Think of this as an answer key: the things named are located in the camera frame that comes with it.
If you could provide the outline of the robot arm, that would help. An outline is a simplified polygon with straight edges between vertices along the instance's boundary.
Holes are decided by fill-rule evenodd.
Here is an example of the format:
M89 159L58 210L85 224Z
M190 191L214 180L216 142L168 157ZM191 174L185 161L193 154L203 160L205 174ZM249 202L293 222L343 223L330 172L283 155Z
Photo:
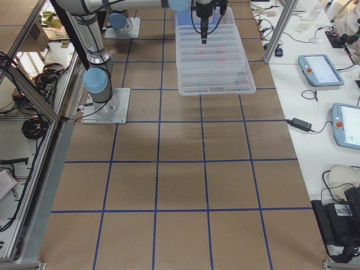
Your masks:
M119 101L112 87L113 58L105 49L97 20L98 11L109 14L109 23L120 31L129 23L129 9L171 8L175 12L196 11L200 19L200 35L207 41L209 18L213 15L215 1L57 1L62 9L74 19L78 37L87 53L89 69L83 75L83 85L92 98L95 113L107 115L116 112Z
M125 33L133 28L133 23L129 18L128 11L114 11L109 14L109 24L117 33Z

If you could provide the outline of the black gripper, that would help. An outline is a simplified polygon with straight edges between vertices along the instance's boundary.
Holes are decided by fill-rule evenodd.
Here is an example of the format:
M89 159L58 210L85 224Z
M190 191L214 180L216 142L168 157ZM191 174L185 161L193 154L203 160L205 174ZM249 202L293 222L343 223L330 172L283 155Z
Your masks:
M196 0L196 15L200 20L200 34L202 44L207 43L208 18L213 14L213 0Z

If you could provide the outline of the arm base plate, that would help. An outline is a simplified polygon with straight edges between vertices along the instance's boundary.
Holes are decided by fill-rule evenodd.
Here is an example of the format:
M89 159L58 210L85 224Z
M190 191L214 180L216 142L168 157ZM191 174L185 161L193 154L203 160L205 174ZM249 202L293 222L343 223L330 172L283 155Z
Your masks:
M125 124L127 122L130 88L114 88L112 99L99 110L102 105L93 104L92 97L88 94L87 103L91 105L83 109L82 124Z
M112 14L105 30L105 39L137 39L140 32L140 17L124 17Z

